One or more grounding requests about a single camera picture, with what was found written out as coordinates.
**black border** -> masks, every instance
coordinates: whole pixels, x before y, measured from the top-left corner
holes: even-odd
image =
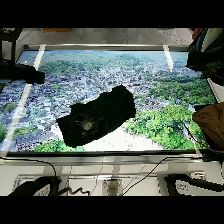
[[[20,58],[23,51],[38,51],[38,50],[25,50],[22,49],[20,54],[18,55],[18,59]],[[114,50],[114,51],[149,51],[149,50]],[[208,86],[213,93],[213,90],[206,79]],[[218,103],[215,94],[213,93],[216,103]],[[207,154],[210,151],[208,149],[198,149],[201,153]],[[106,152],[64,152],[64,153],[48,153],[48,152],[7,152],[6,157],[99,157],[99,156],[144,156],[144,155],[180,155],[180,154],[197,154],[195,149],[190,150],[149,150],[149,151],[106,151]]]

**screen bezel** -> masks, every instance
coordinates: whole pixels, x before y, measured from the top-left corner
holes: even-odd
[[[19,49],[20,52],[17,53],[17,60],[20,57],[23,51],[32,51],[39,50],[41,45],[25,45],[23,49]],[[188,46],[186,45],[166,45],[169,47],[169,50],[172,52],[187,52]],[[114,51],[164,51],[164,45],[125,45],[125,44],[60,44],[60,45],[44,45],[45,51],[47,50],[114,50]],[[207,80],[211,91],[213,92],[217,102],[220,102],[220,99],[212,86],[211,80]],[[105,152],[55,152],[55,153],[36,153],[36,152],[7,152],[7,157],[32,157],[32,158],[51,158],[55,161],[57,157],[60,161],[63,157],[67,158],[67,161],[73,161],[76,157],[81,158],[97,158],[97,157],[139,157],[139,156],[172,156],[172,155],[196,155],[201,154],[201,150],[158,150],[158,151],[105,151]]]

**dirt path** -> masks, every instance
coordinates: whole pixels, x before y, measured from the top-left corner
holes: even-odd
[[[161,146],[143,136],[126,133],[119,127],[103,138],[84,145],[85,151],[146,151],[163,150]]]

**television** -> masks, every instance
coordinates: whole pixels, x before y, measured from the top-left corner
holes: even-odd
[[[37,55],[38,50],[24,50],[17,63],[34,65]],[[185,67],[188,52],[170,55],[172,66],[162,50],[45,50],[38,64],[46,74],[44,84],[14,81],[0,94],[0,150],[66,154],[201,149],[184,125],[203,142],[192,121],[194,106],[217,101],[201,73]],[[66,146],[56,119],[68,115],[70,105],[85,104],[118,85],[133,94],[135,118],[101,139]]]

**brown jacket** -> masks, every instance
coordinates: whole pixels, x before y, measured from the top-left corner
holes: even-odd
[[[193,113],[192,120],[216,143],[217,151],[224,152],[224,103],[202,108]]]

